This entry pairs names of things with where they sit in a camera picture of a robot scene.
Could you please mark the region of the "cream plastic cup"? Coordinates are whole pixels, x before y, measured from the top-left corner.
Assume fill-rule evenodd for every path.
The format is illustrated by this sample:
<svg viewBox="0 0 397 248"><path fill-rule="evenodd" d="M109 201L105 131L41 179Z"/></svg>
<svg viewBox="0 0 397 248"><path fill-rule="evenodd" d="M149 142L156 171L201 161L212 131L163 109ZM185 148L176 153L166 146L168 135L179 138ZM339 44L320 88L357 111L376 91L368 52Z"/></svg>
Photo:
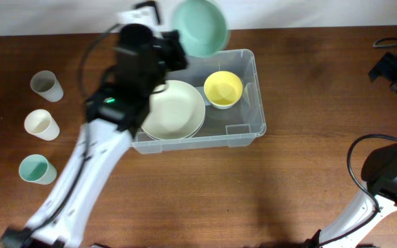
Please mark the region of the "cream plastic cup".
<svg viewBox="0 0 397 248"><path fill-rule="evenodd" d="M52 141L60 134L60 128L47 110L37 109L29 113L24 121L27 133L45 141Z"/></svg>

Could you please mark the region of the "grey plastic cup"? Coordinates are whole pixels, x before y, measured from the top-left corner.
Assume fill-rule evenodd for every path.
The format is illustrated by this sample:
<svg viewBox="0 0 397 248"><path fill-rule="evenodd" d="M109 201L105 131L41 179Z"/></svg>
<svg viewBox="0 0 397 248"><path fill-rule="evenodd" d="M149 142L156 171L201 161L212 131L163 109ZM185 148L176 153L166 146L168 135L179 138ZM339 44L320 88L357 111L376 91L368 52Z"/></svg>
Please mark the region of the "grey plastic cup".
<svg viewBox="0 0 397 248"><path fill-rule="evenodd" d="M30 88L49 102L63 98L63 89L55 74L48 70L37 72L30 80Z"/></svg>

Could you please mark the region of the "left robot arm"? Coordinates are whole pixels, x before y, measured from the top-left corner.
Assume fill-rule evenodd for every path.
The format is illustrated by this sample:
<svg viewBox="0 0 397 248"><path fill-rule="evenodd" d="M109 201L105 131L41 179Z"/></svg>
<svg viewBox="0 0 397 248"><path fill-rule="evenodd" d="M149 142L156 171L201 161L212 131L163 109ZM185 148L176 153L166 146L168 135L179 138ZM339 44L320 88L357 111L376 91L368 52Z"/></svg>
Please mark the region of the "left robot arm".
<svg viewBox="0 0 397 248"><path fill-rule="evenodd" d="M84 103L84 124L71 157L44 204L23 229L8 227L0 247L78 247L99 194L150 113L168 72L184 70L187 60L179 32L158 34L155 1L124 12L118 28L116 64Z"/></svg>

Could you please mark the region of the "beige plate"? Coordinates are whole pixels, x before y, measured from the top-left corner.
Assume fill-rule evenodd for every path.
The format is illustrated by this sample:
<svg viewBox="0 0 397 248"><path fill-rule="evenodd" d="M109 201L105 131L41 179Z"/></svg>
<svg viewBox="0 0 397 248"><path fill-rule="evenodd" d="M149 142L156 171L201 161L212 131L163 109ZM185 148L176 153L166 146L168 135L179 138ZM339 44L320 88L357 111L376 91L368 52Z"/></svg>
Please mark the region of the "beige plate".
<svg viewBox="0 0 397 248"><path fill-rule="evenodd" d="M205 101L189 83L168 80L164 91L150 97L150 113L141 128L159 140L187 138L201 128Z"/></svg>

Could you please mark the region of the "mint green plastic cup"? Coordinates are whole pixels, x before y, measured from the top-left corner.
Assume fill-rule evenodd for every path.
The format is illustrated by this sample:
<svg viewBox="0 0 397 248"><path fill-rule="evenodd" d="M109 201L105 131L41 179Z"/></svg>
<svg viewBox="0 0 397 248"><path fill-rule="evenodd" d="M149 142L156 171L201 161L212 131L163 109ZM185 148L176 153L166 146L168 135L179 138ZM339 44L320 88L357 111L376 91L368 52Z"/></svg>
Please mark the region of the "mint green plastic cup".
<svg viewBox="0 0 397 248"><path fill-rule="evenodd" d="M26 182L49 185L57 178L57 170L46 157L32 154L21 161L19 175Z"/></svg>

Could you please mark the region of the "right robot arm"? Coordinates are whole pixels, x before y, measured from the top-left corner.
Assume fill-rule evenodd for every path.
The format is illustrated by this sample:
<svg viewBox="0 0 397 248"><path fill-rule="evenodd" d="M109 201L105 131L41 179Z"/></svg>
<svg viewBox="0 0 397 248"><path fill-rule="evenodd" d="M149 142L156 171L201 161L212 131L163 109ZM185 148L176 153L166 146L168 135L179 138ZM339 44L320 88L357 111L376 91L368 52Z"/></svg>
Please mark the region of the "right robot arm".
<svg viewBox="0 0 397 248"><path fill-rule="evenodd" d="M383 76L397 93L397 55L386 53L370 70L374 81ZM367 157L361 177L351 178L359 192L342 214L318 230L304 247L364 247L363 238L385 217L397 211L397 137L381 134L391 145L375 149Z"/></svg>

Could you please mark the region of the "mint green plastic bowl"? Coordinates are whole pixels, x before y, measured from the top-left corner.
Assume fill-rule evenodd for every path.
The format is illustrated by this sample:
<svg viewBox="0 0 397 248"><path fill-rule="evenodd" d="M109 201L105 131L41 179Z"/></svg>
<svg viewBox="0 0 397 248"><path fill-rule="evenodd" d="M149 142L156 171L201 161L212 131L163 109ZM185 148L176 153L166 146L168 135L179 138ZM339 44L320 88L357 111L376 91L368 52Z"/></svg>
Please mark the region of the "mint green plastic bowl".
<svg viewBox="0 0 397 248"><path fill-rule="evenodd" d="M190 56L207 57L225 49L230 31L227 21L214 1L182 1L173 12L173 29Z"/></svg>

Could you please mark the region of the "yellow plastic bowl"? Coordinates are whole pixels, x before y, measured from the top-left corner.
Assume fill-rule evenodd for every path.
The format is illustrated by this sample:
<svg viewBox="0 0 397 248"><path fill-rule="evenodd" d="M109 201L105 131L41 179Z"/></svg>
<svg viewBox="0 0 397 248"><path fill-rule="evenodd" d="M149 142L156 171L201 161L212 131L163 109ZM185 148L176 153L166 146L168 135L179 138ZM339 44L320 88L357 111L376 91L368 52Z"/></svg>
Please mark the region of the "yellow plastic bowl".
<svg viewBox="0 0 397 248"><path fill-rule="evenodd" d="M243 94L243 82L232 72L218 71L206 78L203 89L210 103L236 104Z"/></svg>

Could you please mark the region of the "white plastic bowl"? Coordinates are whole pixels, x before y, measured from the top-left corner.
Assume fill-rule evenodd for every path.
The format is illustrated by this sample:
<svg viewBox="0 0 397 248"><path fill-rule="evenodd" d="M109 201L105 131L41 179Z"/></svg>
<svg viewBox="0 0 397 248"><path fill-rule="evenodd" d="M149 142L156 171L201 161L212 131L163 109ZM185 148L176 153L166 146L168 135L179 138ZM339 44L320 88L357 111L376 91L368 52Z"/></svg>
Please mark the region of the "white plastic bowl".
<svg viewBox="0 0 397 248"><path fill-rule="evenodd" d="M226 109L233 107L235 105L235 103L219 104L219 103L211 102L211 105L217 109L226 110Z"/></svg>

